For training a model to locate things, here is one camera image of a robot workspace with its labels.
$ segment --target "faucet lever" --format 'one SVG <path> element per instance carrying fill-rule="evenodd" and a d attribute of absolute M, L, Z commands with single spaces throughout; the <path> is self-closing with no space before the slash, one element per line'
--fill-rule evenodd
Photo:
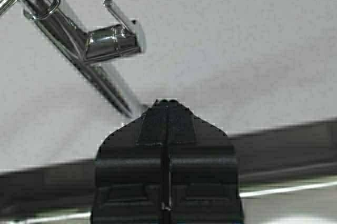
<path fill-rule="evenodd" d="M 136 34 L 134 29 L 134 24 L 131 20 L 121 11 L 121 9 L 113 2 L 113 0 L 104 0 L 103 5 L 106 9 L 119 21 L 124 28 L 126 28 L 130 33 Z"/>
<path fill-rule="evenodd" d="M 103 63 L 145 52 L 145 34 L 140 23 L 130 20 L 113 0 L 104 0 L 103 5 L 119 23 L 89 32 L 83 60 L 87 64 Z"/>

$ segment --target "faucet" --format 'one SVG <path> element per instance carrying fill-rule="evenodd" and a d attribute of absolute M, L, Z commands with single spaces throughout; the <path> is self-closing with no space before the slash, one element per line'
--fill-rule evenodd
<path fill-rule="evenodd" d="M 0 16 L 16 2 L 23 15 L 99 90 L 123 115 L 137 118 L 146 110 L 111 61 L 146 50 L 144 31 L 113 0 L 104 7 L 118 24 L 87 31 L 66 0 L 0 0 Z"/>

